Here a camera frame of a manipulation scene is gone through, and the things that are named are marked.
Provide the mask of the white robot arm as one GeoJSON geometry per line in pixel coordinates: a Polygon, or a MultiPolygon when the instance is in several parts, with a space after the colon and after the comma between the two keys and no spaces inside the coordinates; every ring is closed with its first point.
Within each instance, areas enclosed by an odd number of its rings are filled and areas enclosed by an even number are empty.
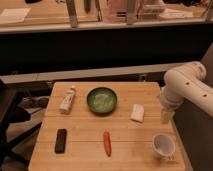
{"type": "Polygon", "coordinates": [[[206,75],[205,66],[198,61],[171,68],[164,74],[165,86],[159,94],[163,124],[170,122],[185,99],[213,117],[213,88],[203,83],[206,75]]]}

